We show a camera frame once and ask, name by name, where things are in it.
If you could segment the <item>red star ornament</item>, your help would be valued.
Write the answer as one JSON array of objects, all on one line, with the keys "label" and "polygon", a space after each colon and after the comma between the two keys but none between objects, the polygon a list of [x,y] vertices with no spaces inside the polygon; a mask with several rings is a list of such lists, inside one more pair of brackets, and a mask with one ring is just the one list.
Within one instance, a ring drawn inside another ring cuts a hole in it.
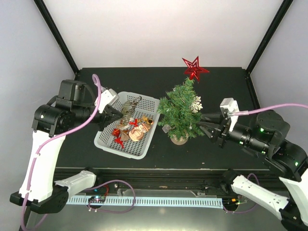
[{"label": "red star ornament", "polygon": [[210,73],[209,70],[199,65],[199,56],[197,56],[193,61],[189,61],[185,58],[182,58],[182,60],[187,66],[187,69],[184,71],[184,74],[189,75],[190,80],[197,80],[197,82],[200,82],[201,74]]}]

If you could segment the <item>white string lights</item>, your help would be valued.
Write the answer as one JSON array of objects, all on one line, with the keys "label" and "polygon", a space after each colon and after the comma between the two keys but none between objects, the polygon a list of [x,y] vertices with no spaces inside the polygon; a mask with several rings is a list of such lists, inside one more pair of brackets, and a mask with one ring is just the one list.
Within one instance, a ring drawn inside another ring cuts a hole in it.
[{"label": "white string lights", "polygon": [[172,127],[169,124],[165,124],[162,127],[164,133],[169,133],[172,130]]}]

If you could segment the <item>white snowflake ornament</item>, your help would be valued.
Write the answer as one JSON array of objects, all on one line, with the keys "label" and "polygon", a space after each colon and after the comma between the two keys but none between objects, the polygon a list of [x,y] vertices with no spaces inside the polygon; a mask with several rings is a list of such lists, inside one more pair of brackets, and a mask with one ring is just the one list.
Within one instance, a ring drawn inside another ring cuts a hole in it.
[{"label": "white snowflake ornament", "polygon": [[203,109],[202,103],[201,103],[201,97],[195,96],[194,101],[192,102],[190,106],[190,110],[193,113],[198,113],[201,109]]}]

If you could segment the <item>gold merry christmas sign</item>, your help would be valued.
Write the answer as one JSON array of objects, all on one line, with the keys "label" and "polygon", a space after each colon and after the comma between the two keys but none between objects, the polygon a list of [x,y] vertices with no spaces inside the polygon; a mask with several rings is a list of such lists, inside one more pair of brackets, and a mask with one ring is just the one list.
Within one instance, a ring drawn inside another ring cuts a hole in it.
[{"label": "gold merry christmas sign", "polygon": [[123,115],[122,121],[123,123],[128,123],[130,118],[132,117],[133,113],[135,112],[135,109],[138,105],[138,103],[142,100],[142,97],[139,96],[133,100],[127,100],[123,106],[121,113]]}]

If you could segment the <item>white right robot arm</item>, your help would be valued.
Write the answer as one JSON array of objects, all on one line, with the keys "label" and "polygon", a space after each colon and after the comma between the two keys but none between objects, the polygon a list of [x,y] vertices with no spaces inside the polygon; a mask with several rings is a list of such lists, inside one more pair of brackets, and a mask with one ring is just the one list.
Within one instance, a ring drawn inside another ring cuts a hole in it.
[{"label": "white right robot arm", "polygon": [[224,194],[242,195],[271,212],[288,231],[308,229],[308,155],[300,146],[286,140],[290,125],[273,110],[257,114],[250,126],[232,125],[226,114],[203,114],[200,129],[223,147],[232,141],[243,151],[260,158],[287,188],[290,198],[253,183],[228,169],[219,181]]}]

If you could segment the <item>small green christmas tree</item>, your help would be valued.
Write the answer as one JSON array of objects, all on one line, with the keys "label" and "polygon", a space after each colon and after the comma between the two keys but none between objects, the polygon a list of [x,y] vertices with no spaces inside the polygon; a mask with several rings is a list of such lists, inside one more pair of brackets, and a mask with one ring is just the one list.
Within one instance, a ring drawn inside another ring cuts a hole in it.
[{"label": "small green christmas tree", "polygon": [[166,96],[160,98],[157,112],[163,116],[158,125],[169,124],[172,130],[167,133],[171,141],[182,145],[190,138],[204,136],[204,132],[197,125],[201,121],[201,112],[193,113],[190,106],[194,97],[198,96],[194,90],[194,80],[186,78],[182,84],[175,85]]}]

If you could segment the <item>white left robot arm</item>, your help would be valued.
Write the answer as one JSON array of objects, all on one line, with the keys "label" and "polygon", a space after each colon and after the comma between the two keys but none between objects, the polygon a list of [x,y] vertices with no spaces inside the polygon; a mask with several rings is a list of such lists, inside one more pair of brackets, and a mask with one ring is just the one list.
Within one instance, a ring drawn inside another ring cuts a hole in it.
[{"label": "white left robot arm", "polygon": [[100,172],[90,167],[64,180],[53,180],[67,135],[89,123],[97,124],[98,130],[103,131],[123,116],[113,107],[118,94],[103,88],[97,76],[93,82],[98,89],[96,95],[85,82],[63,80],[59,93],[35,111],[31,157],[21,188],[10,196],[11,203],[29,207],[37,214],[55,214],[76,194],[103,188]]}]

